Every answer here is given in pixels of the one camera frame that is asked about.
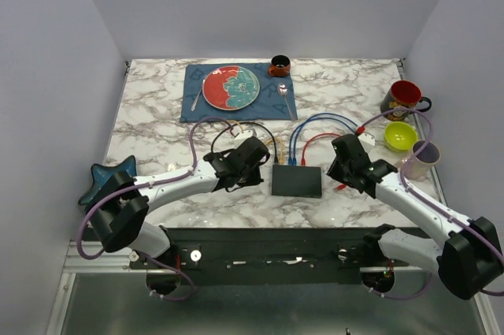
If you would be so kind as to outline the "black network switch box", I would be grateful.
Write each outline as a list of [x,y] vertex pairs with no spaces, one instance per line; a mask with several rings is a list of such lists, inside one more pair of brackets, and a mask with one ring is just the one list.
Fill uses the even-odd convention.
[[274,165],[272,167],[272,195],[321,198],[321,168],[316,166]]

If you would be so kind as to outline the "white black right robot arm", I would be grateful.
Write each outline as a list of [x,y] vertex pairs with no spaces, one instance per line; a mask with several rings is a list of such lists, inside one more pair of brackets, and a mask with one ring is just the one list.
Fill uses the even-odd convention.
[[335,151],[327,175],[387,204],[418,226],[426,238],[382,225],[362,246],[374,266],[387,259],[406,262],[436,274],[454,296],[469,300],[503,273],[503,255],[494,224],[473,220],[416,189],[389,162],[371,161],[358,136],[332,141]]

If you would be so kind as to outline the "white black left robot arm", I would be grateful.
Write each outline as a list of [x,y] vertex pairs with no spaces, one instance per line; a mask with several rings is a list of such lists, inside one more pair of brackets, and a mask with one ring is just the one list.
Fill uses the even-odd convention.
[[173,262],[175,250],[168,233],[146,222],[146,216],[192,195],[259,185],[260,166],[269,156],[268,148],[251,136],[237,148],[210,152],[186,169],[138,177],[119,171],[88,204],[84,222],[91,224],[102,244],[99,254],[131,248],[165,268]]

